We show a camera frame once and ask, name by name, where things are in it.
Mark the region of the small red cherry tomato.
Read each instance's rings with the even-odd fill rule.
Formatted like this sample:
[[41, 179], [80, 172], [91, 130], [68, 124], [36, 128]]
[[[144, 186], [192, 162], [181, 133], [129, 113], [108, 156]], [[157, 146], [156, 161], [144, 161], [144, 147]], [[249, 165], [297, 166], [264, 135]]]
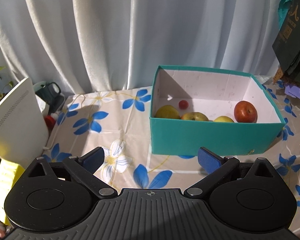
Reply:
[[181, 110], [186, 110], [189, 107], [189, 102], [186, 100], [181, 100], [179, 101], [178, 106]]

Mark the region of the yellow green pear right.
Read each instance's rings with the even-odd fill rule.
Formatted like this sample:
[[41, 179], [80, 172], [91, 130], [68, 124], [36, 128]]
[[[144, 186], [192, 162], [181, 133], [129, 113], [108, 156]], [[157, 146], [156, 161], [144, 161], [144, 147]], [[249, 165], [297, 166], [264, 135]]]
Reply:
[[228, 117], [228, 116], [219, 116], [217, 118], [215, 118], [214, 122], [231, 122], [233, 123], [234, 120], [232, 120], [232, 118]]

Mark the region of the yellow green pear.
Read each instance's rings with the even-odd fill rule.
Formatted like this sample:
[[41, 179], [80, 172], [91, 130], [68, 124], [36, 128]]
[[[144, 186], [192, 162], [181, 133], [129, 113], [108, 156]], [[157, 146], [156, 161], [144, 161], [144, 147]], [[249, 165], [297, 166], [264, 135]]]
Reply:
[[228, 117], [228, 116], [219, 116], [217, 118], [215, 118], [214, 122], [231, 122], [233, 123], [234, 120], [232, 120], [232, 118]]
[[164, 105], [157, 110], [154, 117], [163, 119], [180, 119], [180, 114], [179, 111], [172, 105]]

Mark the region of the red yellow apple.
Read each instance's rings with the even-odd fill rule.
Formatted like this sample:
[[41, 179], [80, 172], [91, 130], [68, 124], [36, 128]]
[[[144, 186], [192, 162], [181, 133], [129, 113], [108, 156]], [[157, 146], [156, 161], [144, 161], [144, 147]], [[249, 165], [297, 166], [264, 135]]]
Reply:
[[192, 121], [209, 121], [208, 117], [200, 112], [188, 112], [183, 114], [181, 120], [192, 120]]

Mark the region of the teal cardboard box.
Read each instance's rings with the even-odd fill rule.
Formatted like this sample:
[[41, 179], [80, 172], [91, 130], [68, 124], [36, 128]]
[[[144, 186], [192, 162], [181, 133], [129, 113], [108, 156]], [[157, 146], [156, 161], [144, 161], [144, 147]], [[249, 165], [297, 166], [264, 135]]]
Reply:
[[[156, 118], [164, 105], [207, 116], [207, 121]], [[253, 104], [255, 123], [215, 122], [234, 117], [240, 101]], [[151, 110], [151, 146], [154, 154], [196, 155], [205, 147], [218, 155], [261, 154], [270, 148], [285, 126], [285, 120], [268, 92], [248, 73], [189, 66], [159, 66], [154, 76]]]

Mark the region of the red white small toy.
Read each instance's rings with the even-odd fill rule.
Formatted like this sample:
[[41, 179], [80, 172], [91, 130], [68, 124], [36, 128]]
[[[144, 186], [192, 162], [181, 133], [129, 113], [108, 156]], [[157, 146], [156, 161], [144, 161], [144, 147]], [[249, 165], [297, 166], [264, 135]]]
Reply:
[[58, 114], [51, 113], [44, 117], [44, 121], [49, 131], [52, 131], [58, 119]]

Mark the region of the floral blue flower tablecloth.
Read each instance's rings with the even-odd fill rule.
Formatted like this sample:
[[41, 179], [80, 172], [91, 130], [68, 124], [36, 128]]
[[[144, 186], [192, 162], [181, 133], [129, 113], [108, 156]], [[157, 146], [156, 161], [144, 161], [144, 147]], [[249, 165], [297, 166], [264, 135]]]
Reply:
[[[298, 207], [290, 229], [300, 237], [300, 100], [287, 96], [282, 81], [259, 76], [285, 126], [264, 156], [294, 193]], [[153, 155], [149, 110], [151, 87], [70, 96], [58, 115], [44, 152], [49, 162], [82, 156], [100, 146], [104, 164], [96, 172], [116, 190], [125, 187], [186, 189], [206, 176], [195, 156]]]

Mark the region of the large red apple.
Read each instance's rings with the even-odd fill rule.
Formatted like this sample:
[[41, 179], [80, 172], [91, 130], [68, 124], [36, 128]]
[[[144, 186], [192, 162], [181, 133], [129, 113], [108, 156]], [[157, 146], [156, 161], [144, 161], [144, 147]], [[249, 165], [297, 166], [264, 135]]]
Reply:
[[235, 105], [234, 117], [237, 122], [255, 123], [257, 122], [257, 110], [252, 103], [240, 101]]

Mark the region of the yellow green pear left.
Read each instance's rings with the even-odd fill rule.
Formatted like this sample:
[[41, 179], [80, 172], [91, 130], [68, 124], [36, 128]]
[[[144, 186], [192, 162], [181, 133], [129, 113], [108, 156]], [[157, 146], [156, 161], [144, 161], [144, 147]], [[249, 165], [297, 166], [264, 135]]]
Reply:
[[180, 114], [179, 111], [172, 105], [164, 105], [157, 110], [154, 117], [163, 119], [180, 119]]

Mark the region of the yellow box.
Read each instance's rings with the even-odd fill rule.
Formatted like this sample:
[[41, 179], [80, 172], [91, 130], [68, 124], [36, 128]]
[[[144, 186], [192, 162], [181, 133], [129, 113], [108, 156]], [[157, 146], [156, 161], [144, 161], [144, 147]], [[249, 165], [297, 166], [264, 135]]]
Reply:
[[4, 159], [0, 162], [0, 221], [5, 225], [10, 224], [4, 209], [5, 199], [24, 171], [19, 164]]

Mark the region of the white router device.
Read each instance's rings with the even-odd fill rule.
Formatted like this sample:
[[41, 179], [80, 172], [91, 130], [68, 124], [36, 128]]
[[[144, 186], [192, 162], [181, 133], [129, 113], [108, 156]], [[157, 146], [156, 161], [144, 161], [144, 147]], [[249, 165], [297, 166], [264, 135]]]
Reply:
[[32, 81], [24, 78], [0, 101], [0, 158], [26, 169], [48, 138]]

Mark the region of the dark green mug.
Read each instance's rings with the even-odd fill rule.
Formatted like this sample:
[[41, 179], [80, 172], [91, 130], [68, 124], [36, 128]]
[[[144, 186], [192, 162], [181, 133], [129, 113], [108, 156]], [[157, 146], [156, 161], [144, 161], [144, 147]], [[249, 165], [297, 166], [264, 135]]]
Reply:
[[40, 81], [33, 85], [34, 92], [49, 106], [49, 114], [60, 111], [65, 103], [59, 85], [55, 82]]

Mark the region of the purple paper box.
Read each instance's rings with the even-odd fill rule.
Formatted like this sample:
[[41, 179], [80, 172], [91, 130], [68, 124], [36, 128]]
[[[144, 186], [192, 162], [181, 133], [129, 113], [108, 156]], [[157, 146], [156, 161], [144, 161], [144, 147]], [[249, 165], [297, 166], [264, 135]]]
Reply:
[[300, 99], [300, 87], [293, 84], [285, 84], [285, 94]]

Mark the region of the white curtain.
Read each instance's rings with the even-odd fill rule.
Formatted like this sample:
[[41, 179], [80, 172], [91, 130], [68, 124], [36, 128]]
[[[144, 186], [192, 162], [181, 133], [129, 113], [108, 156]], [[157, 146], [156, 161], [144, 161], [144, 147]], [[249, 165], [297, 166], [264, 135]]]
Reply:
[[152, 84], [159, 65], [273, 75], [280, 0], [0, 0], [15, 80], [65, 94]]

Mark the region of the dark green hanging bag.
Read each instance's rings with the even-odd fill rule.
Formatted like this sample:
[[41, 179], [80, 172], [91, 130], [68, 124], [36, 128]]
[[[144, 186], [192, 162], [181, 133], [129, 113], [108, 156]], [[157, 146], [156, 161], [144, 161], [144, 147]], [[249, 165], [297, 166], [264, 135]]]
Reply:
[[282, 77], [300, 85], [300, 0], [281, 0], [279, 8], [284, 19], [273, 43], [273, 50]]

